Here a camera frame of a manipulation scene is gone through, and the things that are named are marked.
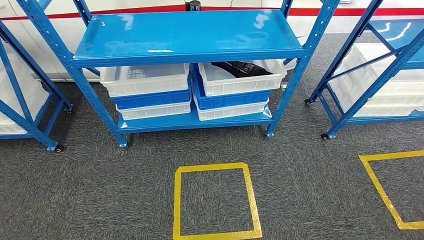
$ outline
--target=black object in bin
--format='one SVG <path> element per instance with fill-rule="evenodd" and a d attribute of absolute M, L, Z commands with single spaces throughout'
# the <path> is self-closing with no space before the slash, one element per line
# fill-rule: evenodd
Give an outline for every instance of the black object in bin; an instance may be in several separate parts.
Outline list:
<path fill-rule="evenodd" d="M 256 77 L 272 74 L 263 67 L 242 61 L 218 61 L 211 62 L 211 64 L 229 72 L 236 78 Z"/>

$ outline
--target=floor marking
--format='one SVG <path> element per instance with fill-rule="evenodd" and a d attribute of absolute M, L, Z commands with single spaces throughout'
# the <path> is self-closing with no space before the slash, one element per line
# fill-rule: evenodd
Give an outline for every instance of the floor marking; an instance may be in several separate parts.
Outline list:
<path fill-rule="evenodd" d="M 374 184 L 375 188 L 377 189 L 378 194 L 380 195 L 381 199 L 383 200 L 385 206 L 387 207 L 388 211 L 393 216 L 397 227 L 401 230 L 421 230 L 421 229 L 424 229 L 424 221 L 409 221 L 409 222 L 402 221 L 401 217 L 399 216 L 398 211 L 396 211 L 395 207 L 392 204 L 392 201 L 390 201 L 389 197 L 387 196 L 386 192 L 384 191 L 382 185 L 380 184 L 379 180 L 377 179 L 377 176 L 375 175 L 373 169 L 371 168 L 371 166 L 369 164 L 370 161 L 421 157 L 421 156 L 424 156 L 424 150 L 396 152 L 396 153 L 384 153 L 384 154 L 375 154 L 375 155 L 358 155 L 358 156 L 359 156 L 359 159 L 362 162 L 363 166 L 365 167 L 366 172 L 368 173 L 369 177 L 371 178 L 372 183 Z"/>
<path fill-rule="evenodd" d="M 249 201 L 250 212 L 252 216 L 253 230 L 181 236 L 181 174 L 229 169 L 243 170 L 244 182 L 246 184 L 247 189 L 247 198 Z M 258 207 L 256 206 L 255 194 L 253 192 L 251 174 L 249 172 L 247 164 L 243 162 L 236 162 L 196 166 L 180 166 L 176 170 L 173 202 L 173 240 L 242 240 L 255 238 L 262 238 L 262 229 L 261 223 L 259 221 Z"/>

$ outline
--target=metal frame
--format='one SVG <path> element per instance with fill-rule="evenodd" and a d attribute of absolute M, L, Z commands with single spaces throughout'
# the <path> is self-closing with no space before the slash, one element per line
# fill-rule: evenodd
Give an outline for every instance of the metal frame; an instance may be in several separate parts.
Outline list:
<path fill-rule="evenodd" d="M 25 129 L 27 133 L 25 134 L 0 134 L 0 139 L 26 139 L 26 138 L 35 138 L 44 145 L 47 146 L 48 151 L 62 151 L 63 146 L 58 145 L 55 141 L 49 138 L 49 133 L 52 130 L 53 124 L 60 111 L 64 110 L 68 113 L 72 112 L 72 103 L 65 97 L 65 95 L 57 88 L 57 86 L 50 80 L 46 73 L 41 69 L 41 67 L 34 61 L 30 54 L 24 49 L 24 47 L 19 43 L 19 41 L 12 35 L 9 29 L 0 21 L 0 38 L 4 40 L 5 43 L 8 43 L 16 53 L 25 61 L 25 63 L 32 69 L 32 71 L 38 75 L 41 82 L 49 91 L 49 97 L 47 98 L 45 104 L 41 107 L 38 115 L 33 120 L 33 116 L 28 109 L 28 105 L 25 101 L 24 95 L 19 86 L 18 80 L 16 79 L 13 67 L 9 61 L 8 55 L 6 53 L 3 43 L 0 44 L 0 58 L 3 62 L 4 68 L 9 77 L 10 83 L 13 87 L 13 90 L 16 94 L 17 100 L 20 107 L 24 113 L 24 117 L 19 115 L 11 107 L 9 107 L 5 102 L 0 100 L 0 112 L 10 118 L 12 121 L 17 123 L 20 127 Z M 57 99 L 56 107 L 53 113 L 50 116 L 50 119 L 45 127 L 44 131 L 38 129 L 38 125 L 46 112 L 46 109 L 49 103 L 53 100 L 53 97 Z"/>
<path fill-rule="evenodd" d="M 394 77 L 400 70 L 410 69 L 408 65 L 409 59 L 414 56 L 423 46 L 424 46 L 424 30 L 422 30 L 416 38 L 408 45 L 401 47 L 399 49 L 393 49 L 389 47 L 390 52 L 384 54 L 380 57 L 377 57 L 373 60 L 362 63 L 354 68 L 346 70 L 337 75 L 333 75 L 336 69 L 341 64 L 343 58 L 347 55 L 356 39 L 362 34 L 365 29 L 370 29 L 371 25 L 369 21 L 371 17 L 374 15 L 376 10 L 379 8 L 380 4 L 383 0 L 372 0 L 369 4 L 368 8 L 365 10 L 364 14 L 356 24 L 353 32 L 349 35 L 346 42 L 340 49 L 339 53 L 331 63 L 328 70 L 325 72 L 321 81 L 309 96 L 308 99 L 305 100 L 305 103 L 308 105 L 310 103 L 316 102 L 317 98 L 320 99 L 330 121 L 332 127 L 321 135 L 322 139 L 332 139 L 336 136 L 336 133 L 344 126 L 344 125 L 359 125 L 359 124 L 370 124 L 370 123 L 387 123 L 387 122 L 399 122 L 399 121 L 422 121 L 424 120 L 424 116 L 422 115 L 412 115 L 412 116 L 389 116 L 389 117 L 353 117 L 361 108 L 364 106 L 369 98 L 372 98 L 375 93 L 380 90 L 384 84 L 386 84 L 392 77 Z M 396 59 L 390 64 L 390 66 L 375 80 L 375 82 L 359 97 L 359 99 L 347 110 L 344 112 L 340 106 L 339 100 L 337 99 L 336 94 L 331 89 L 328 82 L 332 79 L 341 77 L 345 74 L 353 72 L 357 69 L 363 68 L 370 64 L 373 64 L 377 61 L 390 57 L 392 55 L 396 56 Z M 332 113 L 329 105 L 324 99 L 322 93 L 327 89 L 330 93 L 331 98 L 334 100 L 338 110 L 341 113 L 339 119 L 336 119 L 334 114 Z"/>
<path fill-rule="evenodd" d="M 84 0 L 73 0 L 78 12 L 84 20 L 84 23 L 88 25 L 91 19 L 90 12 L 85 4 Z M 287 17 L 290 11 L 290 7 L 293 0 L 283 0 L 281 6 L 282 14 Z M 214 128 L 214 127 L 232 127 L 232 126 L 246 126 L 246 125 L 262 125 L 268 124 L 266 135 L 271 137 L 274 135 L 274 130 L 280 120 L 283 111 L 285 110 L 290 97 L 292 96 L 296 86 L 298 85 L 301 76 L 303 75 L 306 66 L 308 65 L 317 45 L 320 41 L 324 31 L 333 16 L 336 7 L 340 0 L 325 0 L 316 22 L 312 28 L 311 34 L 309 35 L 306 44 L 303 49 L 287 49 L 285 51 L 269 51 L 259 53 L 257 59 L 294 59 L 297 58 L 297 66 L 294 69 L 293 75 L 288 82 L 287 88 L 282 93 L 282 96 L 278 102 L 278 106 L 273 113 L 273 117 L 269 119 L 256 119 L 256 120 L 222 120 L 222 121 L 209 121 L 203 123 L 175 123 L 175 125 L 157 127 L 145 127 L 140 126 L 137 128 L 124 129 L 118 128 L 108 111 L 99 100 L 98 96 L 90 86 L 89 82 L 82 74 L 81 68 L 88 67 L 112 67 L 112 66 L 127 66 L 127 65 L 139 65 L 139 64 L 169 64 L 173 63 L 173 59 L 165 57 L 126 57 L 122 59 L 73 59 L 73 55 L 69 52 L 64 42 L 59 37 L 56 30 L 53 28 L 47 16 L 44 14 L 43 9 L 39 6 L 36 0 L 17 0 L 19 5 L 22 7 L 28 18 L 32 21 L 34 26 L 43 36 L 45 41 L 49 44 L 53 52 L 59 58 L 61 63 L 64 65 L 70 76 L 73 78 L 79 89 L 82 91 L 84 96 L 88 99 L 94 110 L 102 119 L 103 123 L 109 129 L 111 134 L 115 137 L 120 147 L 126 147 L 127 141 L 123 136 L 123 133 L 140 133 L 140 132 L 154 132 L 154 131 L 165 131 L 165 130 L 176 130 L 176 129 L 188 129 L 188 128 Z M 234 53 L 232 60 L 246 60 L 246 53 Z M 210 62 L 210 56 L 196 56 L 195 59 L 187 59 L 185 56 L 179 56 L 187 62 Z M 214 61 L 225 61 L 225 56 L 220 54 L 213 55 Z"/>

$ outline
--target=white wall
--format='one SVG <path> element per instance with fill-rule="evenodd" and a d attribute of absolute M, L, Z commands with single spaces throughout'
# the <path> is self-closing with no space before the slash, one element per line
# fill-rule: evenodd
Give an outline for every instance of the white wall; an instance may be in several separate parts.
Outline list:
<path fill-rule="evenodd" d="M 339 8 L 365 8 L 371 0 L 353 0 L 350 4 L 340 4 Z M 166 5 L 183 5 L 184 0 L 86 0 L 91 11 L 155 7 Z M 282 0 L 201 0 L 203 6 L 211 7 L 264 7 L 279 8 Z M 320 8 L 320 0 L 294 0 L 292 8 Z M 383 8 L 424 8 L 422 0 L 385 0 Z M 45 10 L 46 14 L 64 14 L 78 12 L 72 0 L 52 0 Z M 0 0 L 0 18 L 24 16 L 24 12 L 15 0 Z M 288 22 L 295 34 L 305 36 L 309 34 L 316 17 L 290 16 Z M 330 22 L 327 33 L 349 33 L 359 17 L 334 17 Z M 74 52 L 85 30 L 81 18 L 51 19 L 62 40 L 70 51 Z M 44 39 L 29 20 L 7 20 L 6 26 L 19 39 L 38 64 L 52 79 L 69 79 L 69 75 L 56 56 L 52 53 Z M 88 72 L 87 77 L 97 77 Z"/>

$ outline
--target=black cylinder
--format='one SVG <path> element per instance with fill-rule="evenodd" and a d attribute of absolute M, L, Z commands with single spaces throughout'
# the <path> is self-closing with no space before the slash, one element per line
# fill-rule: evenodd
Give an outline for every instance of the black cylinder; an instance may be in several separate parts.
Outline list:
<path fill-rule="evenodd" d="M 193 0 L 193 1 L 190 1 L 188 3 L 188 5 L 190 6 L 190 11 L 191 12 L 193 12 L 193 11 L 200 11 L 200 1 Z"/>

